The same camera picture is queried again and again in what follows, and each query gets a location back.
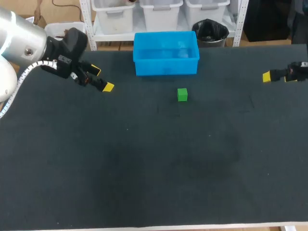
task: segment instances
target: trash can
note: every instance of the trash can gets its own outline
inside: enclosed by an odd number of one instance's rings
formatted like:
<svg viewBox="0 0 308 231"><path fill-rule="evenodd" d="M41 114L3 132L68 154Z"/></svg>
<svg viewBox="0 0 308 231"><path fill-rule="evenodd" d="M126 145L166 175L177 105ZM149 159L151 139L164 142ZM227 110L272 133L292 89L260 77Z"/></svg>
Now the trash can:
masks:
<svg viewBox="0 0 308 231"><path fill-rule="evenodd" d="M192 26L199 47L224 47L229 30L211 19L205 19Z"/></svg>

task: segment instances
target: black cable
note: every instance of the black cable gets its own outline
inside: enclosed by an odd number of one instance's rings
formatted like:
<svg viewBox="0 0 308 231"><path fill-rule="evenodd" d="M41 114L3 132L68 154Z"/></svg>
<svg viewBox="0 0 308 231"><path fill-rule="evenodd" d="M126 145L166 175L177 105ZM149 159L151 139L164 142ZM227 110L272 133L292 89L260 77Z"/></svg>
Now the black cable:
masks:
<svg viewBox="0 0 308 231"><path fill-rule="evenodd" d="M66 6L73 6L73 7L77 7L77 8L79 9L79 20L80 20L81 22L84 23L84 21L81 20L82 12L81 12L81 8L80 8L79 6L71 5L71 4L70 4L70 5L58 5L58 4L55 4L53 1L54 1L54 0L51 0L52 4L53 4L54 6L60 6L60 7L62 7L62 6L64 6L64 7L66 7Z"/></svg>

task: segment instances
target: white storage bin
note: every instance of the white storage bin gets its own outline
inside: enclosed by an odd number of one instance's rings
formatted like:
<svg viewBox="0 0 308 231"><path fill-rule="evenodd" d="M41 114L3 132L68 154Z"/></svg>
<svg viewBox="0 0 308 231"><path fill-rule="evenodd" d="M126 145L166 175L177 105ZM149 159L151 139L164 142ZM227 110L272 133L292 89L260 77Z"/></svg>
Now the white storage bin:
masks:
<svg viewBox="0 0 308 231"><path fill-rule="evenodd" d="M45 26L47 36L53 37L56 40L62 40L62 38L56 38L57 36L64 37L65 30L70 28L76 28L83 33L86 33L86 25L83 22L72 22L72 23L50 23Z"/></svg>
<svg viewBox="0 0 308 231"><path fill-rule="evenodd" d="M222 23L222 18L230 0L185 0L185 13L188 26L204 19Z"/></svg>
<svg viewBox="0 0 308 231"><path fill-rule="evenodd" d="M147 31L174 31L183 0L140 0Z"/></svg>
<svg viewBox="0 0 308 231"><path fill-rule="evenodd" d="M134 7L127 0L92 0L92 8L106 35L132 32Z"/></svg>

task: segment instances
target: white cable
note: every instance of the white cable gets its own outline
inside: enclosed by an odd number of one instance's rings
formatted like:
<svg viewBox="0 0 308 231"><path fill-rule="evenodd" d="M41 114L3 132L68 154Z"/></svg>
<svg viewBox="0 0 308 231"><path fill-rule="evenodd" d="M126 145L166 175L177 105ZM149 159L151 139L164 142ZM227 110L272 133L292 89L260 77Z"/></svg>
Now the white cable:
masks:
<svg viewBox="0 0 308 231"><path fill-rule="evenodd" d="M0 112L0 119L5 115L5 113L7 113L7 111L9 110L9 108L11 107L19 89L20 86L22 85L22 83L24 82L25 78L29 75L29 73L36 67L38 66L49 66L52 67L53 69L57 69L57 62L52 62L52 61L38 61L36 63L33 63L32 65L30 65L20 76L18 82L17 82L17 87L14 91L14 93L10 96L9 100L7 101L6 105L4 106L4 108L2 109L2 111Z"/></svg>

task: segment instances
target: dark fabric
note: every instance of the dark fabric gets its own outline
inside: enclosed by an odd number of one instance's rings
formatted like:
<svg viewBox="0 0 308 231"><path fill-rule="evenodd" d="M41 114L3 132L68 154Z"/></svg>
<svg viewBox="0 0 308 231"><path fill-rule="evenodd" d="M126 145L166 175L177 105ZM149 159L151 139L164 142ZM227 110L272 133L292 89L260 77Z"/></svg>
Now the dark fabric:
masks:
<svg viewBox="0 0 308 231"><path fill-rule="evenodd" d="M308 17L297 12L292 28L292 44L308 44Z"/></svg>
<svg viewBox="0 0 308 231"><path fill-rule="evenodd" d="M35 70L0 120L0 230L308 221L308 82L262 83L304 45L204 49L184 77L85 58L112 93Z"/></svg>

